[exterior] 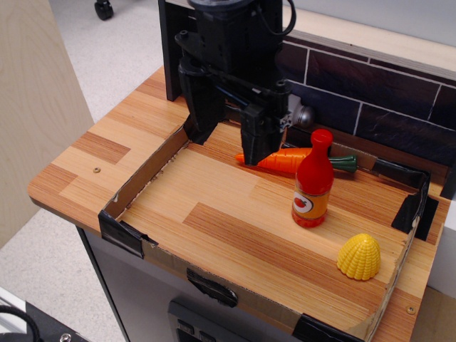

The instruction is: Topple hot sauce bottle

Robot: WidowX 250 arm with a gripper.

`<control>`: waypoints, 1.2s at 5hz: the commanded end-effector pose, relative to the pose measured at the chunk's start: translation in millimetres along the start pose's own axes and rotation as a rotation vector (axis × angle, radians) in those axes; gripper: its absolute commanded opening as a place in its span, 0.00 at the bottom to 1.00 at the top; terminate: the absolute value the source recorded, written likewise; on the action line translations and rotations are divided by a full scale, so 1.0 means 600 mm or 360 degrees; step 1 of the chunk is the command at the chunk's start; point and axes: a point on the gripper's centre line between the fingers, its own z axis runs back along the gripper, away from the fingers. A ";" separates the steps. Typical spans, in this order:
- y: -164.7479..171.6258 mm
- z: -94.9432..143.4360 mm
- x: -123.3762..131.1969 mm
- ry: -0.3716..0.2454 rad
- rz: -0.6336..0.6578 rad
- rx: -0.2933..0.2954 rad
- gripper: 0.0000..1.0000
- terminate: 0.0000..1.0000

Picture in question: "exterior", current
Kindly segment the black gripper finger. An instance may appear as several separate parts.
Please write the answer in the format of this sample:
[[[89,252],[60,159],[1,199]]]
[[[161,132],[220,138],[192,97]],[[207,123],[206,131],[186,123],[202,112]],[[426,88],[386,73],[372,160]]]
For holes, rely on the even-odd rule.
[[[264,107],[250,103],[241,110],[241,137],[246,165],[257,165],[279,150],[287,105]]]
[[[224,95],[212,75],[193,58],[181,58],[178,67],[182,94],[190,112],[184,128],[188,138],[203,145],[224,120]]]

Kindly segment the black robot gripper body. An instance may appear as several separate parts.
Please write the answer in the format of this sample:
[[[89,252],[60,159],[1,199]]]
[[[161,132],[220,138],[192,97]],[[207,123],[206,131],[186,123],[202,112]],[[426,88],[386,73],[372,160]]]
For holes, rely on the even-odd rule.
[[[280,6],[197,6],[195,20],[197,30],[182,30],[175,41],[181,58],[193,58],[212,75],[224,105],[241,112],[250,103],[288,104],[290,86],[276,55],[293,25],[283,26]]]

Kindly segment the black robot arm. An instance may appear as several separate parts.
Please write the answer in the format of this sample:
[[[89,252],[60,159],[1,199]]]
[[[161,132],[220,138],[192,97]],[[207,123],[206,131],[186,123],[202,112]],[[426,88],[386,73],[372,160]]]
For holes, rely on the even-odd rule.
[[[188,138],[204,144],[237,106],[244,162],[257,165],[277,152],[288,126],[291,84],[276,65],[283,38],[282,1],[190,1],[197,30],[182,30],[180,85],[190,115]]]

